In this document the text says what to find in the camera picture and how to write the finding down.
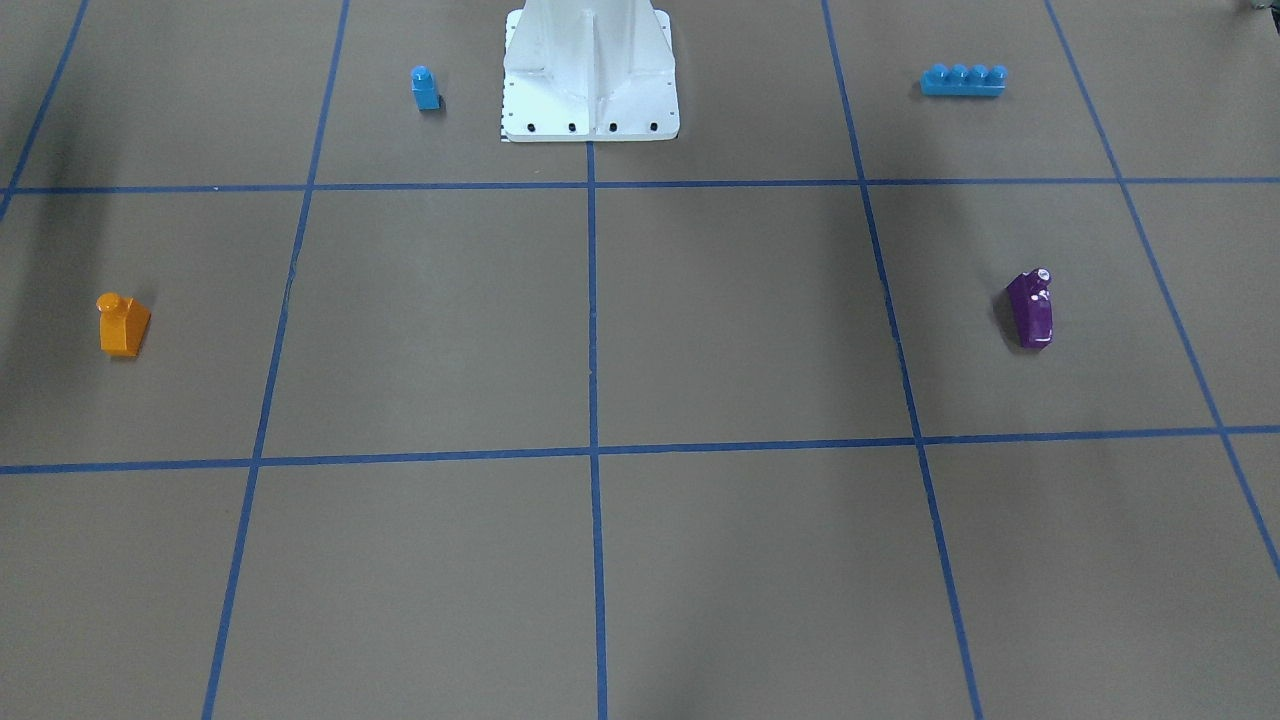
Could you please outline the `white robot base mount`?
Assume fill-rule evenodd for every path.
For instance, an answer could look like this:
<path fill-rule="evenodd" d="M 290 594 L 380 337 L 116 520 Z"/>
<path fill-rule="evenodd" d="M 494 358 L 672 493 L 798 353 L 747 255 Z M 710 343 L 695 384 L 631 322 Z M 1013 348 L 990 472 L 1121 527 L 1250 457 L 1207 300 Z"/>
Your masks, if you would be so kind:
<path fill-rule="evenodd" d="M 526 1 L 504 22 L 500 140 L 678 137 L 671 18 L 649 1 Z"/>

